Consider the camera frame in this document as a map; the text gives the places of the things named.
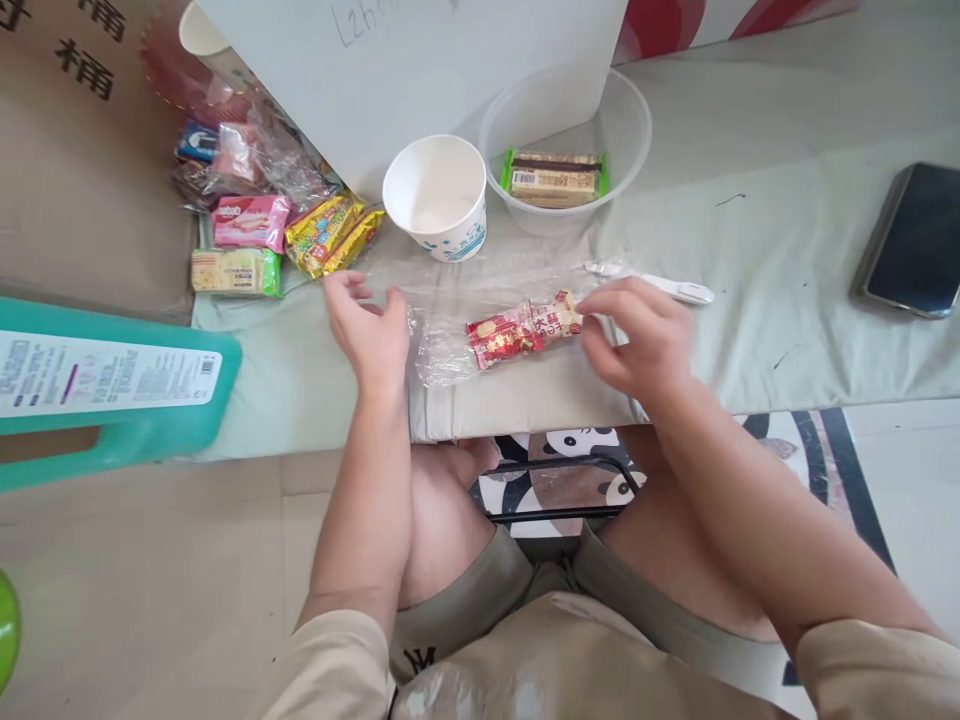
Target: barcode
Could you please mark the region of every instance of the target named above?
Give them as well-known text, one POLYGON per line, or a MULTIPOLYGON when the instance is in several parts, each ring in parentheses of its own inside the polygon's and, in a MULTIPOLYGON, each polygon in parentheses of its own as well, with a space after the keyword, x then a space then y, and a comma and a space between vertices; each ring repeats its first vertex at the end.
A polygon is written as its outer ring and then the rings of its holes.
POLYGON ((520 172, 519 170, 514 170, 513 172, 513 182, 514 183, 530 183, 536 185, 537 183, 537 174, 536 173, 525 173, 520 172))

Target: hand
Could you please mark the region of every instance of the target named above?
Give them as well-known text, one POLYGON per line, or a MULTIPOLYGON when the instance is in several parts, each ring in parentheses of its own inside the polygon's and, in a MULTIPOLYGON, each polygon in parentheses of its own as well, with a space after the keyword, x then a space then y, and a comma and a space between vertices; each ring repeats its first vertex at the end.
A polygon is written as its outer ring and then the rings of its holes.
POLYGON ((584 315, 583 350, 597 375, 641 405, 682 391, 693 376, 693 316, 680 303, 638 277, 605 285, 577 305, 584 315), (630 342, 612 347, 596 315, 616 322, 630 342))
POLYGON ((402 392, 410 348, 407 298, 400 288, 392 287, 387 290, 386 310, 357 302, 373 296, 363 286, 364 279, 356 270, 324 278, 333 336, 350 360, 361 392, 402 392))

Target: paper cup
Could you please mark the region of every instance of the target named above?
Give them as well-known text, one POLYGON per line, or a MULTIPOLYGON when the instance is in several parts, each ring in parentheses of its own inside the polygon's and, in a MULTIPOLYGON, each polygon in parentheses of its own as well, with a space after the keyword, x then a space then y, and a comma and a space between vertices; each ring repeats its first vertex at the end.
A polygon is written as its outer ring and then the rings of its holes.
POLYGON ((196 2, 190 3, 180 18, 180 44, 235 91, 242 93, 259 85, 257 76, 196 2))
POLYGON ((407 145, 383 178, 390 219, 440 262, 477 254, 487 236, 486 168, 480 152, 455 135, 407 145))

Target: smartphone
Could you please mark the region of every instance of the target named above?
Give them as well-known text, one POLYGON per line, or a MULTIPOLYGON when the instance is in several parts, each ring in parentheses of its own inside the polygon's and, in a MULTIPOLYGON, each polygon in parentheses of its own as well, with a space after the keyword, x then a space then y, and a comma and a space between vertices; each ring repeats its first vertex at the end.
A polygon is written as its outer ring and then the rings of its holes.
POLYGON ((950 315, 960 292, 960 170, 917 163, 897 174, 853 291, 925 318, 950 315))

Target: pink wafer package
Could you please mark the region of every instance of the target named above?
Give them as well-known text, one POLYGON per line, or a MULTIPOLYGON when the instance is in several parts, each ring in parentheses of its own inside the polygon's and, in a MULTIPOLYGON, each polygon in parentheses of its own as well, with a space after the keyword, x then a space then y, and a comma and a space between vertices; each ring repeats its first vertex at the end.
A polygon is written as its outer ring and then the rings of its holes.
POLYGON ((225 197, 213 213, 213 244, 265 247, 283 254, 290 201, 281 195, 225 197))

